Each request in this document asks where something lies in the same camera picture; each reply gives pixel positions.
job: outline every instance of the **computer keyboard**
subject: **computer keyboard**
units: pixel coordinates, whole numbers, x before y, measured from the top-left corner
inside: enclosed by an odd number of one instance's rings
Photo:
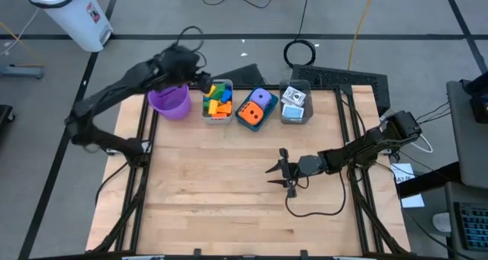
[[[488,252],[488,205],[454,203],[463,247]]]
[[[294,65],[291,78],[307,80],[311,85],[323,88],[336,88],[338,85],[370,85],[373,88],[378,114],[381,116],[390,108],[386,75]]]

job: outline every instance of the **green block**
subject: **green block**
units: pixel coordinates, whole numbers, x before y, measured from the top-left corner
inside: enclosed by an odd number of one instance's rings
[[[226,84],[217,85],[217,88],[215,88],[215,91],[210,96],[210,98],[212,98],[213,100],[220,100],[225,91],[226,91]]]

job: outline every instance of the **purple cup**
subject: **purple cup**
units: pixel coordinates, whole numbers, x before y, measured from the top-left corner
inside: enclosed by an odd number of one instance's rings
[[[147,98],[151,106],[169,120],[181,120],[190,113],[191,100],[188,85],[171,87],[163,91],[150,91]]]

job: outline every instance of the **orange block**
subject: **orange block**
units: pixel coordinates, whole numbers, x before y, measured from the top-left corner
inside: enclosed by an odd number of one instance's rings
[[[232,105],[228,101],[227,103],[219,106],[217,108],[217,113],[224,113],[224,114],[231,114],[232,113]]]
[[[227,117],[227,114],[212,114],[212,117],[213,118],[216,118],[216,117]]]

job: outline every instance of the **small clear box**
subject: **small clear box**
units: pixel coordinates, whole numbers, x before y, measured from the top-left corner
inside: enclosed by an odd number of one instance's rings
[[[302,117],[285,117],[283,109],[285,108],[285,103],[281,101],[284,92],[288,87],[295,88],[298,91],[303,92],[306,97],[304,103],[301,106],[303,108]],[[308,120],[313,116],[313,104],[312,104],[312,92],[310,89],[310,83],[307,80],[283,80],[280,82],[280,112],[281,112],[281,122],[283,124],[306,124]]]
[[[230,91],[234,93],[234,87],[232,81],[229,79],[215,79],[213,81],[214,84],[226,84],[226,88],[230,88]],[[232,102],[232,110],[230,112],[230,115],[227,117],[211,117],[208,113],[205,112],[205,108],[203,107],[203,102],[202,102],[202,111],[201,111],[201,116],[205,120],[205,123],[207,124],[230,124],[233,118],[233,111],[234,111],[234,101],[233,101],[233,95],[230,97],[230,100]]]

